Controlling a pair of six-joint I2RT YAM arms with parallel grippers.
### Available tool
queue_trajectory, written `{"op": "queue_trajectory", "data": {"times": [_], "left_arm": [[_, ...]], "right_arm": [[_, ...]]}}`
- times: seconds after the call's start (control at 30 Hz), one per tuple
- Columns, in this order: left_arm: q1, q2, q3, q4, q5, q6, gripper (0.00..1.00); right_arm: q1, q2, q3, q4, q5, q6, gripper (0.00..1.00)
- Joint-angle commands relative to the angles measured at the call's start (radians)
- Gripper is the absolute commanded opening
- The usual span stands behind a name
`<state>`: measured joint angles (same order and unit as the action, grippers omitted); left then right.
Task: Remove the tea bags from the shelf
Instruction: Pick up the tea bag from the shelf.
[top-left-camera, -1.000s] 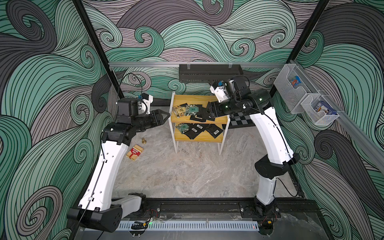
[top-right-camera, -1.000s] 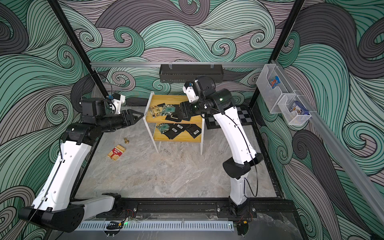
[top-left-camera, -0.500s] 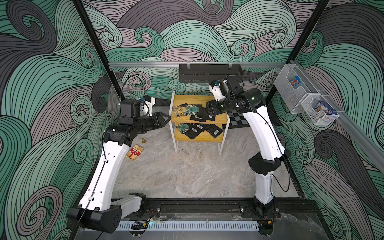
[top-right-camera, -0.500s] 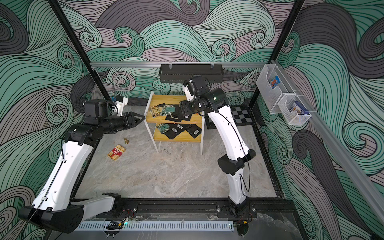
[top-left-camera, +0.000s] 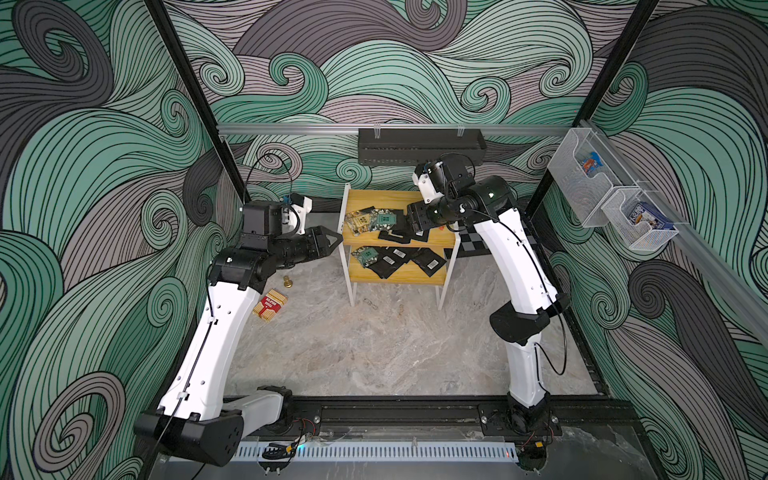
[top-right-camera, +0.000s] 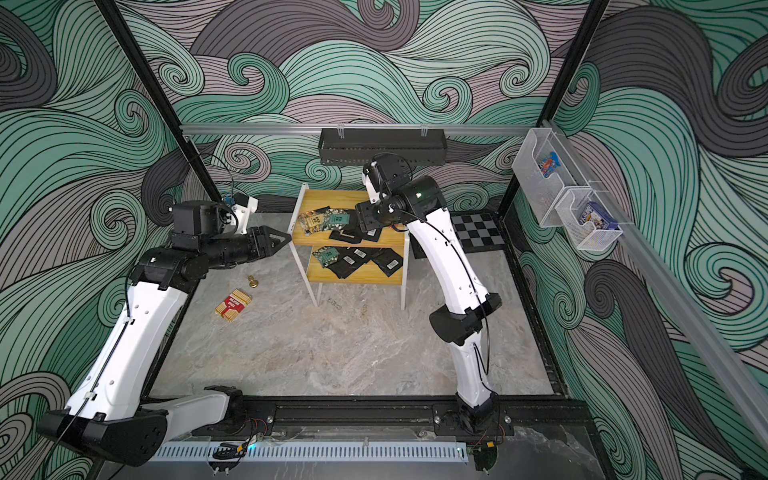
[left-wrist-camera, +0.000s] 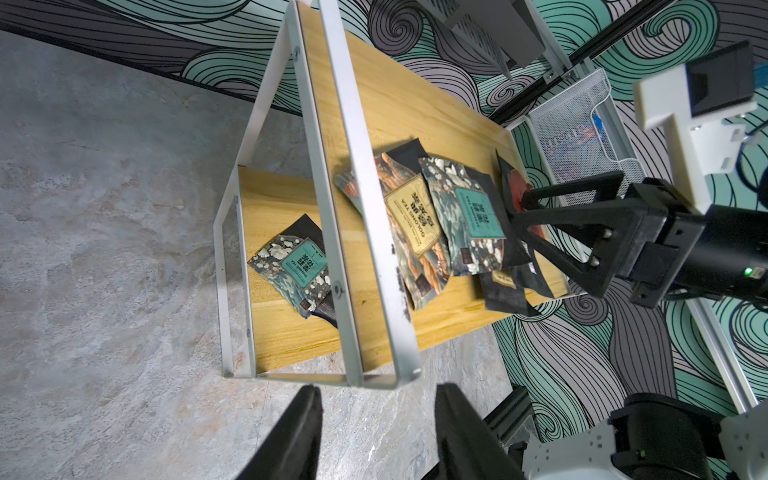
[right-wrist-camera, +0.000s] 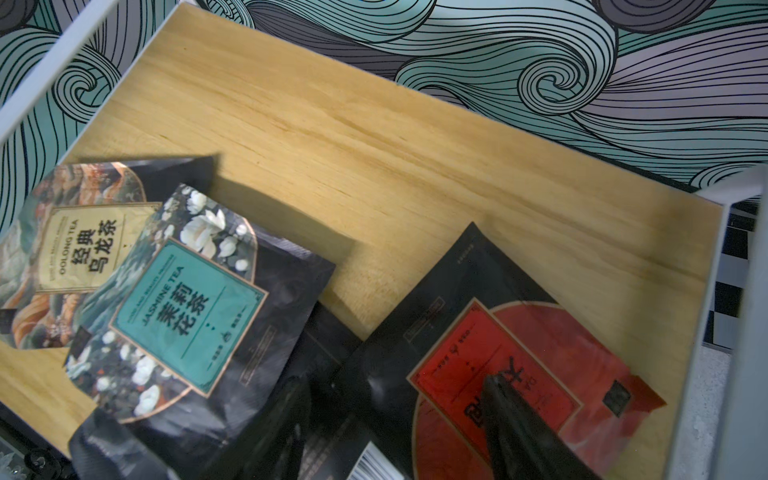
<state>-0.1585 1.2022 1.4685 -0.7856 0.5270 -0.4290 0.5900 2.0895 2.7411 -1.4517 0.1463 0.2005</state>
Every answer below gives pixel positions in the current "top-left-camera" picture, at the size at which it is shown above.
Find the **yellow oolong tea bag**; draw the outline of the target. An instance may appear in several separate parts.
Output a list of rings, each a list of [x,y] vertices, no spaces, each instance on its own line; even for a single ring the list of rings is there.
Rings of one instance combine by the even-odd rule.
[[[360,236],[370,231],[374,214],[374,208],[356,210],[345,215],[344,223],[354,236]]]

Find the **black orange tea bag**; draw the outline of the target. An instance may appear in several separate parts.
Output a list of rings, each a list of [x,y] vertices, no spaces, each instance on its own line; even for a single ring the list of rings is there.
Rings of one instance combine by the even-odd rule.
[[[403,245],[409,244],[413,240],[414,233],[406,215],[402,211],[396,211],[395,217],[395,225],[387,230],[381,230],[379,239]]]

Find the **green jasmine tea bag top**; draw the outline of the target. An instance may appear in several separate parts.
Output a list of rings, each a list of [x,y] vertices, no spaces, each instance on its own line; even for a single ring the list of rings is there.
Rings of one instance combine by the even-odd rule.
[[[371,214],[370,231],[391,232],[399,224],[399,213],[390,209],[375,209]]]

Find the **black tea bag barcode top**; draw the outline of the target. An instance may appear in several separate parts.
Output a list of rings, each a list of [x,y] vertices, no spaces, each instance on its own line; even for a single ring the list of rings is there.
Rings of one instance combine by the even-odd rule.
[[[429,241],[429,234],[430,234],[429,230],[411,232],[409,233],[409,238],[412,242],[427,243]]]

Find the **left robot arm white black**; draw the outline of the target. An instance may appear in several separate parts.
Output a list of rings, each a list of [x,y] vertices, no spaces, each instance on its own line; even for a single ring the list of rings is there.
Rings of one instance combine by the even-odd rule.
[[[222,467],[243,437],[277,422],[285,395],[261,389],[224,399],[226,376],[246,320],[276,271],[330,256],[343,237],[324,226],[286,239],[222,250],[207,276],[206,303],[184,359],[158,406],[139,415],[134,433],[155,452]]]

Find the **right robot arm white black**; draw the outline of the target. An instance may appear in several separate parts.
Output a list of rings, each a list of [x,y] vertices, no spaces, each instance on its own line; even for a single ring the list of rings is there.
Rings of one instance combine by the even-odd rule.
[[[546,277],[504,179],[475,182],[467,174],[450,180],[443,174],[414,173],[412,181],[422,197],[407,207],[412,228],[424,231],[456,222],[473,226],[502,274],[510,300],[489,322],[505,344],[512,428],[533,432],[544,421],[549,400],[539,360],[542,332],[563,312],[567,297]]]

